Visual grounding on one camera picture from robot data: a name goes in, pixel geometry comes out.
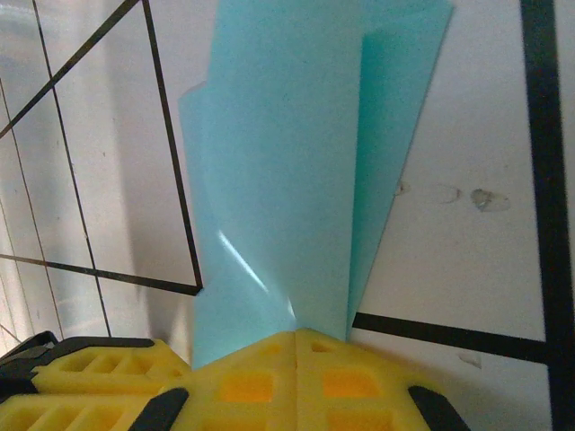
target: folded plastic sheet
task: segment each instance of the folded plastic sheet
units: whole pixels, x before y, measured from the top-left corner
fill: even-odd
[[[194,367],[280,330],[346,337],[450,11],[364,1],[220,2],[208,82],[180,99]]]
[[[444,0],[364,0],[348,329],[384,232],[452,12]]]
[[[219,4],[208,82],[180,99],[205,284],[194,366],[279,330],[345,338],[360,14],[359,0]]]

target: floor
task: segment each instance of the floor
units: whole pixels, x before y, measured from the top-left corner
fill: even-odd
[[[551,429],[520,3],[454,3],[351,337],[429,370],[473,430]],[[52,330],[190,360],[177,100],[207,77],[216,7],[0,0],[0,355]],[[554,7],[572,202],[575,4]]]

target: white tile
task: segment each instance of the white tile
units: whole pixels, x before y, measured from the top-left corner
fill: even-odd
[[[16,333],[14,317],[4,289],[4,275],[2,272],[0,272],[0,325],[10,330],[13,334]]]
[[[52,93],[13,131],[46,260],[91,266]]]
[[[94,276],[49,268],[64,337],[108,335]]]
[[[0,0],[0,49],[0,77],[14,117],[49,79],[32,1]]]
[[[57,91],[96,266],[192,283],[141,5]]]
[[[570,0],[556,0],[555,17],[563,148],[565,149],[569,225],[571,227],[571,267],[575,274],[575,31],[573,30],[575,29],[575,3]]]
[[[0,277],[2,278],[5,300],[10,307],[8,314],[13,321],[14,335],[18,339],[27,339],[34,335],[31,313],[22,288],[20,271],[13,260],[0,259]]]
[[[190,296],[105,278],[100,284],[112,336],[161,339],[190,361]]]
[[[100,279],[100,287],[111,335],[149,339],[146,288],[106,278]]]
[[[545,365],[366,330],[353,330],[351,339],[427,372],[473,430],[551,429]],[[462,354],[481,368],[462,361]]]
[[[6,119],[4,104],[0,103],[0,120]],[[4,211],[0,214],[0,253],[41,259],[12,133],[0,138],[0,204]]]
[[[8,353],[8,346],[4,340],[4,331],[0,330],[0,357]]]
[[[4,339],[5,353],[9,352],[20,344],[18,340],[15,339],[13,335],[10,335],[6,330],[0,328],[0,331],[2,332],[2,338]]]
[[[38,15],[52,74],[92,36],[121,0],[39,0]]]
[[[362,312],[544,338],[521,34],[518,1],[456,2]]]
[[[190,88],[207,79],[209,55],[216,19],[217,0],[172,0],[170,7],[150,2],[155,36],[162,61],[162,71],[173,133],[180,159],[181,176],[195,233],[190,181],[187,172],[178,99]]]
[[[51,330],[62,338],[54,300],[50,292],[46,269],[30,263],[19,263],[18,270],[26,303],[30,309],[31,323],[35,334]]]

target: stain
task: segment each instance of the stain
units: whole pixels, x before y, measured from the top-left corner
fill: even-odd
[[[482,369],[482,357],[477,352],[459,352],[457,357],[460,361],[465,362],[477,369]]]
[[[447,184],[436,184],[430,191],[430,199],[438,204],[453,204],[462,195],[459,188]]]
[[[397,190],[394,193],[394,196],[404,195],[405,193],[409,192],[410,190],[411,190],[411,186],[410,186],[409,182],[399,181],[399,184],[397,186]]]
[[[511,207],[507,196],[484,189],[472,191],[471,200],[482,213],[507,211]]]

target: grid line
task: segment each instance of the grid line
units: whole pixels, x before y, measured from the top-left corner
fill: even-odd
[[[422,321],[407,321],[405,319],[377,316],[364,312],[356,314],[353,327],[360,330],[370,330],[405,339],[417,339],[418,341],[427,341],[442,346],[465,348],[538,364],[547,364],[549,361],[547,345],[544,341],[536,339],[522,339],[509,335],[453,328]]]
[[[77,267],[76,265],[68,265],[66,263],[51,262],[49,260],[39,260],[24,258],[20,256],[11,256],[9,254],[0,254],[0,259],[13,260],[15,262],[30,263],[32,265],[47,266],[49,268],[62,269],[64,271],[76,272],[78,274],[86,274],[88,276],[97,276],[99,278],[107,278],[109,280],[121,281],[133,285],[140,285],[144,287],[152,287],[154,289],[165,290],[168,292],[175,292],[177,294],[185,294],[194,296],[199,292],[199,288],[194,285],[187,285],[184,283],[177,283],[175,281],[166,281],[156,278],[132,276],[130,274],[122,274],[119,272],[106,271],[97,268]]]
[[[90,50],[98,43],[107,33],[110,31],[118,22],[121,20],[126,13],[128,13],[132,7],[139,0],[124,0],[124,2],[118,6],[118,8],[103,22],[103,24],[98,27],[98,29],[88,38],[88,40],[70,57],[66,63],[60,67],[60,69],[48,80],[46,84],[36,93],[34,97],[30,99],[26,105],[18,112],[12,119],[9,119],[8,124],[0,132],[0,138],[2,138],[6,133],[8,133],[23,117],[26,115],[35,105],[40,101],[42,97],[48,93],[54,85],[56,85],[71,69],[74,67],[84,56],[90,52]]]
[[[4,86],[2,84],[2,78],[0,78],[0,91],[2,92],[2,99],[4,100],[4,107],[6,108],[6,115],[8,116],[8,121],[10,120],[10,111],[8,110],[8,103],[6,102],[6,94],[4,92]],[[16,134],[14,133],[14,129],[11,128],[10,132],[12,133],[12,138],[14,140],[14,147],[16,149],[16,155],[18,158],[18,164],[20,166],[20,174],[22,175],[22,182],[24,184],[24,189],[26,190],[26,198],[28,199],[28,206],[30,207],[30,213],[32,217],[32,223],[34,224],[34,231],[36,233],[36,238],[38,239],[38,245],[40,247],[40,254],[42,256],[42,260],[46,261],[46,257],[44,256],[44,248],[42,247],[42,241],[40,240],[40,233],[38,231],[38,224],[36,223],[36,216],[34,215],[34,209],[32,207],[32,200],[30,198],[30,191],[28,190],[28,183],[26,182],[26,176],[24,175],[24,168],[22,166],[22,158],[20,156],[20,149],[18,148],[18,141],[16,140]],[[56,297],[54,296],[54,289],[52,288],[52,282],[50,281],[50,275],[48,273],[48,266],[44,264],[44,270],[46,271],[46,279],[48,280],[48,286],[50,289],[50,296],[52,297],[52,303],[54,304],[54,312],[56,313],[56,320],[58,328],[60,329],[60,335],[62,339],[64,338],[64,331],[62,330],[62,322],[60,320],[60,313],[58,312],[58,307],[56,306]]]
[[[160,94],[160,101],[162,103],[162,112],[164,113],[165,130],[168,136],[170,154],[172,156],[173,176],[175,178],[176,188],[178,190],[178,199],[180,200],[181,218],[183,220],[184,230],[186,232],[188,248],[190,249],[191,265],[194,270],[194,277],[196,278],[196,286],[201,290],[203,288],[203,284],[201,280],[201,272],[199,271],[198,253],[196,252],[194,235],[191,231],[190,213],[188,211],[186,194],[183,188],[183,180],[181,178],[180,160],[178,157],[178,149],[176,147],[176,139],[173,134],[172,116],[170,115],[170,106],[168,104],[168,96],[165,90],[164,74],[162,73],[162,63],[160,61],[160,52],[158,50],[158,44],[155,38],[152,10],[150,9],[148,0],[142,0],[142,5],[144,7],[144,16],[146,17],[146,27],[150,39],[150,48],[152,49],[152,59],[154,60],[155,78],[157,80],[158,92]]]
[[[50,90],[52,90],[54,93],[55,102],[57,104],[58,120],[60,121],[60,126],[62,129],[62,134],[63,134],[63,138],[64,138],[65,145],[66,145],[66,155],[68,156],[68,162],[71,163],[71,157],[69,155],[66,133],[64,130],[64,122],[62,119],[61,110],[59,108],[58,94],[56,92],[55,86],[136,5],[136,3],[138,3],[138,1],[139,0],[124,0],[124,2],[104,21],[104,23],[92,34],[92,36],[90,36],[88,38],[88,40],[76,51],[76,53],[74,53],[74,55],[71,56],[66,61],[66,63],[62,67],[60,67],[60,69],[55,74],[52,75],[51,69],[49,67],[48,53],[46,52],[43,34],[42,34],[41,27],[40,27],[40,16],[39,16],[39,13],[37,10],[37,5],[36,5],[35,1],[32,0],[32,3],[34,5],[34,10],[36,13],[36,17],[37,17],[37,22],[39,25],[40,38],[42,40],[42,48],[44,50],[44,55],[45,55],[45,59],[47,62],[47,67],[49,68],[49,81],[38,91],[38,93],[36,93],[36,95],[34,97],[31,98],[31,100],[20,110],[20,112],[18,112],[18,114],[14,118],[9,118],[8,125],[6,125],[4,127],[4,129],[0,132],[0,138],[5,136],[11,130],[13,130],[13,127],[35,106],[35,104],[38,103],[38,101],[40,101],[41,98],[44,97]],[[0,255],[0,258],[11,259],[11,260],[14,260],[16,262],[26,262],[26,263],[36,264],[36,265],[43,265],[43,266],[48,266],[51,268],[60,268],[63,270],[69,270],[72,272],[77,272],[77,273],[82,273],[82,274],[94,275],[96,277],[96,279],[98,279],[98,277],[108,278],[108,279],[117,280],[117,281],[121,281],[121,282],[125,282],[125,283],[132,283],[132,284],[137,284],[140,286],[152,287],[152,288],[161,289],[161,290],[165,290],[165,291],[170,291],[170,292],[180,293],[180,294],[184,294],[184,295],[194,296],[202,289],[198,256],[197,256],[195,243],[193,240],[193,232],[191,230],[191,223],[190,223],[190,214],[188,211],[185,193],[184,193],[184,189],[183,189],[181,167],[180,167],[180,163],[179,163],[177,147],[175,145],[175,138],[174,138],[174,133],[173,133],[173,124],[172,124],[170,111],[169,111],[169,107],[168,107],[167,96],[166,96],[165,85],[164,85],[164,78],[163,78],[161,64],[160,64],[160,57],[159,57],[159,53],[158,53],[158,49],[157,49],[157,43],[155,41],[155,31],[154,31],[153,22],[151,21],[152,16],[151,16],[151,11],[149,9],[149,4],[147,5],[147,9],[146,9],[146,6],[144,6],[144,8],[145,8],[145,15],[146,15],[146,27],[148,29],[148,34],[149,34],[150,44],[151,44],[151,50],[152,50],[152,55],[153,55],[153,60],[154,60],[154,65],[155,65],[156,78],[158,81],[158,91],[160,94],[160,101],[162,103],[163,114],[164,114],[164,122],[166,125],[166,134],[168,136],[168,141],[169,141],[169,146],[170,146],[170,151],[171,151],[172,166],[174,169],[174,177],[175,177],[176,187],[177,187],[178,196],[179,196],[180,205],[181,205],[181,213],[182,213],[182,218],[183,218],[183,223],[184,223],[184,229],[185,229],[186,237],[187,237],[188,244],[189,244],[190,257],[191,257],[192,267],[194,270],[196,285],[194,286],[191,284],[172,282],[172,281],[167,281],[167,280],[162,280],[162,279],[133,276],[133,275],[128,275],[128,274],[122,274],[122,273],[117,273],[117,272],[112,272],[112,271],[101,270],[101,269],[96,268],[95,261],[93,262],[92,268],[83,268],[83,267],[77,267],[74,265],[67,265],[67,264],[60,264],[60,263],[56,263],[56,262],[46,261],[44,256],[42,256],[42,260],[31,259],[31,258],[26,258],[26,257],[18,257],[18,256],[12,256],[12,255]],[[75,183],[75,175],[74,175],[73,167],[71,167],[71,174],[72,174],[73,182],[75,184],[76,201],[78,203],[78,206],[81,206],[81,201],[79,200],[80,199],[79,198],[79,188],[77,187],[77,185]],[[82,217],[82,222],[83,222],[84,235],[86,236],[86,240],[89,242],[89,239],[87,238],[87,236],[88,236],[87,226],[85,225],[84,213],[82,210],[81,210],[81,217]],[[98,289],[98,292],[99,292],[99,295],[101,298],[101,303],[102,303],[103,298],[101,295],[101,289],[100,288]],[[102,303],[102,307],[103,307],[102,309],[105,312],[105,305],[103,303]]]
[[[46,61],[46,68],[48,69],[48,76],[51,80],[52,68],[50,67],[50,62],[48,58],[48,51],[46,50],[46,41],[44,40],[44,32],[42,31],[42,24],[40,22],[40,15],[38,14],[38,6],[36,5],[36,0],[32,0],[32,5],[34,7],[34,14],[36,15],[36,23],[38,24],[38,32],[40,34],[40,41],[42,43],[42,51],[44,53],[44,60]],[[56,86],[52,86],[52,94],[54,96],[54,102],[56,103],[57,119],[60,123],[60,130],[62,132],[62,139],[64,140],[64,149],[66,150],[66,159],[68,162],[68,169],[70,171],[70,176],[72,177],[72,185],[74,186],[75,202],[78,205],[78,212],[80,213],[80,220],[82,222],[82,229],[84,230],[84,238],[86,240],[86,246],[88,248],[88,254],[90,255],[90,262],[92,263],[92,268],[96,269],[96,263],[93,257],[92,245],[90,243],[90,236],[88,235],[88,228],[86,226],[86,221],[84,218],[84,210],[82,209],[82,201],[80,200],[80,192],[78,190],[78,184],[75,179],[74,164],[72,163],[72,156],[70,155],[70,148],[68,147],[68,140],[66,137],[66,131],[64,129],[64,120],[62,119],[62,111],[60,110],[60,103],[58,102],[58,94],[56,93]],[[96,282],[96,289],[98,291],[98,298],[100,299],[100,306],[102,308],[102,314],[104,317],[104,323],[106,325],[106,331],[108,332],[108,337],[111,337],[110,322],[108,321],[108,313],[106,313],[106,305],[104,303],[104,298],[102,296],[102,288],[100,287],[100,280],[97,275],[94,275],[94,280]]]
[[[521,21],[553,429],[575,425],[575,318],[553,0],[522,0]]]

